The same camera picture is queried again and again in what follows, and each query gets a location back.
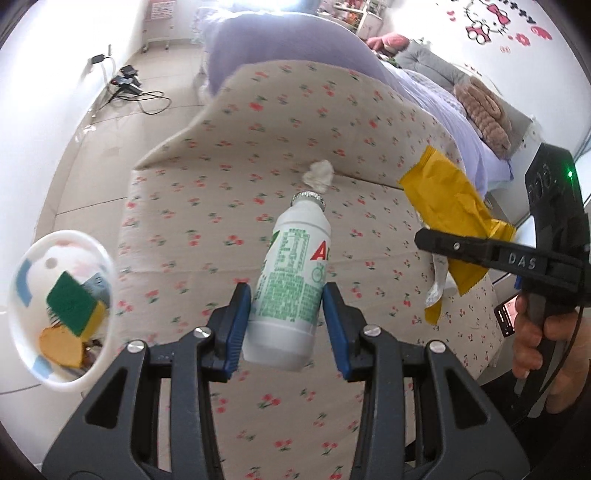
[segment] pink pillow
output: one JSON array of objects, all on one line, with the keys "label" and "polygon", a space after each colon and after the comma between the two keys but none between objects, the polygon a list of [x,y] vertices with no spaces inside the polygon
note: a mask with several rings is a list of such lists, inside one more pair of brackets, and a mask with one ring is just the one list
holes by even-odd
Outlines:
[{"label": "pink pillow", "polygon": [[384,47],[384,42],[382,41],[381,37],[368,38],[365,41],[365,44],[373,51],[380,51]]},{"label": "pink pillow", "polygon": [[410,45],[410,40],[397,33],[388,33],[382,36],[384,49],[387,52],[395,54],[405,50]]}]

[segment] yellow snack package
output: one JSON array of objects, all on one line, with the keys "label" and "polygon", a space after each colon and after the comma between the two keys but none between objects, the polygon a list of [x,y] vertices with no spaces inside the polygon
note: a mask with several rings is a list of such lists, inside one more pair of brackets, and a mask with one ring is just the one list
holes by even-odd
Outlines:
[{"label": "yellow snack package", "polygon": [[[465,173],[431,146],[400,179],[400,184],[415,210],[433,230],[507,242],[515,235],[512,225],[491,216]],[[476,285],[487,271],[478,265],[449,259],[449,273],[460,295]],[[434,325],[441,312],[441,300],[427,310],[426,319]]]}]

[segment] black power adapter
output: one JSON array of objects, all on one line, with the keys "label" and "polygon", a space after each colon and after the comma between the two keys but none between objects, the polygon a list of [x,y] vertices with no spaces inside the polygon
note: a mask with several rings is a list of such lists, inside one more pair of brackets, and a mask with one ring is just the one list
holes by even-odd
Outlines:
[{"label": "black power adapter", "polygon": [[104,59],[106,59],[104,54],[100,54],[100,55],[95,55],[94,57],[92,57],[90,59],[90,62],[94,65],[96,63],[101,63],[102,61],[104,61]]}]

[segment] smartphone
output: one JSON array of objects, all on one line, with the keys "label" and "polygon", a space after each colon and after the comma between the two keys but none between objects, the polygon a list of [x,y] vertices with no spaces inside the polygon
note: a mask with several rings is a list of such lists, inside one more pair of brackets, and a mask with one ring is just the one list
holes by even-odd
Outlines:
[{"label": "smartphone", "polygon": [[517,295],[495,307],[496,321],[499,322],[499,327],[501,327],[501,332],[505,338],[515,333],[516,299]]}]

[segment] finger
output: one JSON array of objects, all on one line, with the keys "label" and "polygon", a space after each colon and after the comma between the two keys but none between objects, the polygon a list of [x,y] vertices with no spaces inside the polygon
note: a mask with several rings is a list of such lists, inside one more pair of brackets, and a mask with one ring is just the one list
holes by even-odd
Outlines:
[{"label": "finger", "polygon": [[551,316],[544,322],[544,334],[555,342],[570,340],[573,336],[574,326],[577,323],[577,313]]},{"label": "finger", "polygon": [[515,338],[524,345],[537,347],[542,341],[542,329],[530,322],[525,315],[515,319]]},{"label": "finger", "polygon": [[542,354],[535,348],[524,345],[515,339],[513,343],[513,365],[517,365],[528,370],[539,370],[544,363]]},{"label": "finger", "polygon": [[527,376],[530,374],[530,369],[522,367],[519,364],[516,364],[515,361],[513,362],[513,375],[515,378],[520,378],[522,380],[525,380],[527,378]]},{"label": "finger", "polygon": [[527,297],[525,295],[518,295],[515,299],[515,310],[517,313],[527,312]]}]

